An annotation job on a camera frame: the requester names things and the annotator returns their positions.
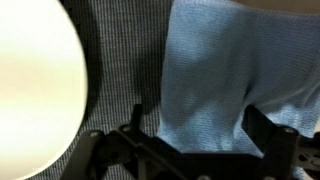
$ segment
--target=light blue cloth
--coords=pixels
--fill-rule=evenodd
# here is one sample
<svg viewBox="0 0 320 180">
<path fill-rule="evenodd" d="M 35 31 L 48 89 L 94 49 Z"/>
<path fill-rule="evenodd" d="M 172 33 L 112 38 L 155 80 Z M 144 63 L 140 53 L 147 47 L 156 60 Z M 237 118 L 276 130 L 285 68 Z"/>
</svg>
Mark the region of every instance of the light blue cloth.
<svg viewBox="0 0 320 180">
<path fill-rule="evenodd" d="M 320 115 L 320 15 L 223 0 L 174 2 L 158 136 L 182 152 L 261 156 L 240 128 L 253 104 L 311 137 Z"/>
</svg>

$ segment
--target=gray fabric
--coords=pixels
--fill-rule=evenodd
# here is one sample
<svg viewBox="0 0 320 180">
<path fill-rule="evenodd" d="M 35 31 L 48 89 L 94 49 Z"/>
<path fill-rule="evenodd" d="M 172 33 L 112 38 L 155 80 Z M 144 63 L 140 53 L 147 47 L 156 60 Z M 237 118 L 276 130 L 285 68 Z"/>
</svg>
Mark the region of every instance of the gray fabric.
<svg viewBox="0 0 320 180">
<path fill-rule="evenodd" d="M 65 154 L 29 180 L 57 180 L 84 131 L 128 122 L 133 105 L 145 108 L 145 132 L 158 127 L 160 78 L 172 0 L 65 0 L 86 55 L 89 74 L 87 111 Z M 126 180 L 119 167 L 106 179 Z"/>
</svg>

